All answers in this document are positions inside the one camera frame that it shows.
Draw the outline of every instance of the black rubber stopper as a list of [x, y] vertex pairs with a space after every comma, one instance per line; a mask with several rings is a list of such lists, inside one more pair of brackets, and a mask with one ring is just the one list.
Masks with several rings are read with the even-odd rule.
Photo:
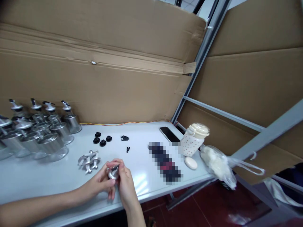
[[105, 140], [101, 140], [100, 146], [101, 146], [101, 147], [104, 147], [105, 145], [106, 145], [106, 141], [105, 141]]
[[96, 137], [96, 138], [94, 138], [94, 144], [97, 144], [97, 143], [99, 143], [100, 142], [100, 139], [98, 138], [98, 137]]
[[111, 139], [112, 139], [111, 136], [107, 136], [107, 137], [106, 137], [106, 141], [107, 141], [107, 142], [110, 142]]
[[95, 137], [100, 137], [101, 133], [100, 132], [96, 132]]

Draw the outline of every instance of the electrical wire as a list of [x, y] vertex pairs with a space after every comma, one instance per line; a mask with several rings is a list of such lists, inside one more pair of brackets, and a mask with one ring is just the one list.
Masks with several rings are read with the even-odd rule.
[[[157, 120], [157, 121], [167, 121], [170, 122], [167, 119], [161, 119], [161, 120]], [[126, 122], [126, 123], [122, 123], [122, 124], [115, 124], [115, 125], [103, 125], [103, 124], [94, 124], [94, 123], [80, 123], [81, 125], [85, 125], [85, 124], [89, 124], [89, 125], [102, 125], [102, 126], [119, 126], [119, 125], [126, 125], [126, 124], [137, 124], [137, 123], [152, 123], [152, 122], [157, 122], [157, 121], [145, 121], [145, 122]]]

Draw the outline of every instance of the hand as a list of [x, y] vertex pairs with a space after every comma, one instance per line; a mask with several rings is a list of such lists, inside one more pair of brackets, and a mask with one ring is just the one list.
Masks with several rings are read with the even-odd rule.
[[133, 177], [130, 170], [126, 168], [122, 159], [112, 160], [111, 162], [107, 163], [107, 167], [111, 169], [118, 164], [120, 174], [120, 179], [118, 180], [120, 199], [125, 210], [131, 210], [135, 206], [140, 206], [140, 203], [138, 201]]
[[97, 196], [101, 191], [108, 192], [108, 199], [115, 198], [115, 183], [113, 179], [108, 180], [108, 170], [106, 162], [99, 172], [96, 173], [89, 181], [87, 181], [81, 187], [71, 191], [73, 197], [77, 200], [75, 201], [75, 206], [79, 206], [95, 196]]

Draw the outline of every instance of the white table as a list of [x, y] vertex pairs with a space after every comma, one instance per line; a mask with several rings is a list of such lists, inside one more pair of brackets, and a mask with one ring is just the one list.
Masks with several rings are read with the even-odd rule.
[[[85, 125], [81, 132], [74, 134], [75, 140], [68, 145], [68, 155], [60, 161], [44, 163], [30, 158], [17, 159], [10, 157], [0, 162], [1, 191], [0, 203], [24, 198], [51, 195], [73, 190], [88, 181], [97, 170], [85, 175], [85, 170], [77, 165], [80, 156], [89, 150], [98, 150], [101, 162], [99, 169], [106, 161], [121, 158], [131, 170], [139, 201], [145, 202], [185, 187], [200, 183], [211, 178], [207, 172], [199, 152], [193, 156], [198, 163], [196, 170], [189, 169], [183, 156], [176, 147], [169, 146], [169, 142], [160, 132], [160, 127], [169, 127], [181, 139], [183, 135], [169, 122], [154, 122], [140, 124], [126, 124], [121, 126]], [[101, 132], [100, 139], [112, 136], [112, 141], [100, 147], [93, 144], [95, 133]], [[128, 141], [121, 141], [120, 136], [126, 135]], [[160, 176], [157, 164], [148, 151], [149, 142], [163, 142], [172, 161], [183, 173], [180, 182], [167, 185]], [[69, 209], [52, 215], [35, 226], [65, 226], [99, 218], [122, 210], [119, 193], [116, 191], [113, 201], [107, 200], [107, 193], [102, 192], [96, 198], [77, 208]]]

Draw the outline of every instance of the white polka dot bottle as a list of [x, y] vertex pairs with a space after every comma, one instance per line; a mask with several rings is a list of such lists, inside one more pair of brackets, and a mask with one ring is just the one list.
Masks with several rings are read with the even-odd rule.
[[209, 136], [209, 128], [201, 123], [193, 123], [186, 130], [181, 139], [183, 155], [191, 157], [203, 144], [204, 138]]

